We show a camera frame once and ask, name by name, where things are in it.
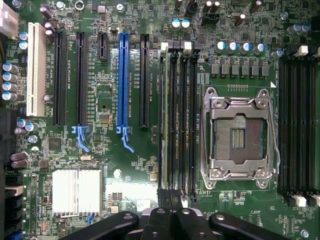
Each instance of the mounting screw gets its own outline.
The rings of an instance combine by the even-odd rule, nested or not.
[[[307,230],[302,230],[301,231],[301,237],[303,238],[308,238],[309,237],[309,232]]]

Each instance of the chipset heatsink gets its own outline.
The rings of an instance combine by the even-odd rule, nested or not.
[[[52,174],[52,212],[61,218],[100,213],[101,170],[57,170]]]

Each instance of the white connector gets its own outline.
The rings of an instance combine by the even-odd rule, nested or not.
[[[45,116],[46,93],[46,29],[40,23],[28,25],[28,67],[26,85],[26,115]]]
[[[11,39],[18,39],[19,15],[0,0],[0,33]]]

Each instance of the motherboard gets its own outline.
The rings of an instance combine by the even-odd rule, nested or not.
[[[1,0],[0,13],[1,240],[141,215],[164,191],[206,219],[320,240],[317,0]]]

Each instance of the solid capacitor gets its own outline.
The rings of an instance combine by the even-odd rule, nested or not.
[[[9,72],[9,73],[12,73],[12,74],[15,74],[19,71],[19,68],[16,66],[16,65],[13,65],[9,62],[5,62],[3,65],[2,65],[2,69],[6,72]]]
[[[11,161],[19,161],[21,159],[25,159],[26,157],[28,157],[28,154],[25,151],[22,151],[19,153],[12,154],[10,159]]]

